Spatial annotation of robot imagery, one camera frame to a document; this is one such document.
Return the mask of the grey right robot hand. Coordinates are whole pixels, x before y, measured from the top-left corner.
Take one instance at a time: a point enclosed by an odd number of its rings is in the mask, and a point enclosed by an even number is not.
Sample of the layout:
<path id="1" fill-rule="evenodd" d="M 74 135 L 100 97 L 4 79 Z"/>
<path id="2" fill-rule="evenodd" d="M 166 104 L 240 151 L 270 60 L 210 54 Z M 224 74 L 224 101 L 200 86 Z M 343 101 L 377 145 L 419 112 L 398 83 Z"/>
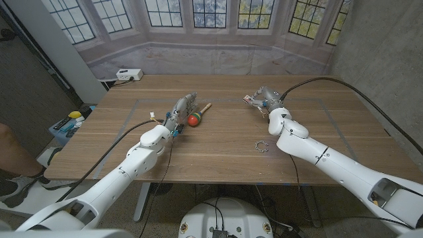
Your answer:
<path id="1" fill-rule="evenodd" d="M 253 96 L 245 95 L 243 100 L 250 106 L 262 110 L 263 108 L 267 109 L 268 112 L 271 112 L 277 108 L 283 108 L 283 102 L 280 100 L 281 95 L 269 88 L 269 87 L 260 87 Z"/>

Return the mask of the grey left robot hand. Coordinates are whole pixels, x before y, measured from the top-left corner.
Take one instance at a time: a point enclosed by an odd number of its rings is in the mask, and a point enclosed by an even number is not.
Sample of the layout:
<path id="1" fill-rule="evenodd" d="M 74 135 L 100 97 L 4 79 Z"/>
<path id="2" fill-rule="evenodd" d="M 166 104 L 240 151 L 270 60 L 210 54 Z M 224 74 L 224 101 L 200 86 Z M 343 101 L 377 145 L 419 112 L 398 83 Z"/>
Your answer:
<path id="1" fill-rule="evenodd" d="M 173 109 L 168 113 L 163 126 L 172 134 L 175 131 L 181 131 L 187 125 L 188 117 L 196 109 L 197 92 L 192 92 L 180 98 L 174 105 Z"/>

